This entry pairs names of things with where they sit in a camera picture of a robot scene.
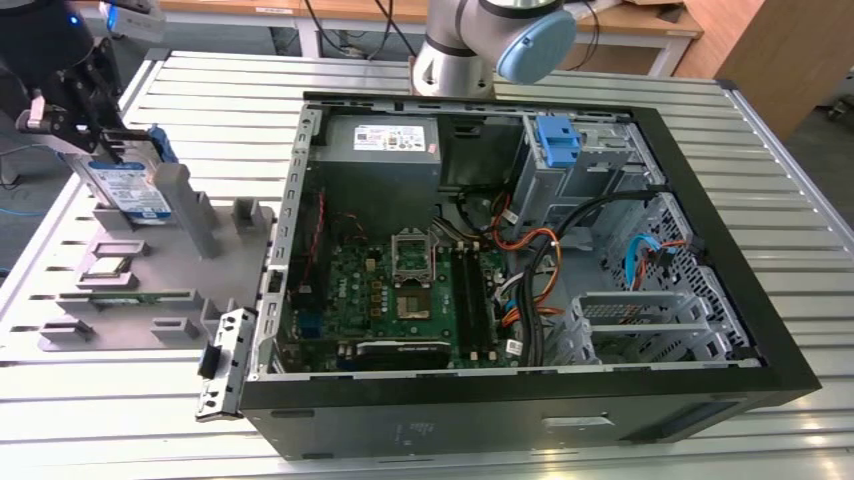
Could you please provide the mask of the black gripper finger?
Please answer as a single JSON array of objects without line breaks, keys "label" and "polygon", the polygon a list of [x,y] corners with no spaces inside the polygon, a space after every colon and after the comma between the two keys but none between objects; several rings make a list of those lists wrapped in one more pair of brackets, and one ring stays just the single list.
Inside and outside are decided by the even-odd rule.
[{"label": "black gripper finger", "polygon": [[54,151],[86,155],[98,162],[121,162],[121,151],[106,144],[85,124],[84,73],[57,75],[43,89],[25,90],[27,106],[15,118],[15,128]]},{"label": "black gripper finger", "polygon": [[85,124],[98,138],[106,144],[148,141],[148,133],[128,129],[121,119],[118,99],[122,87],[109,38],[93,38],[84,60],[84,89]]}]

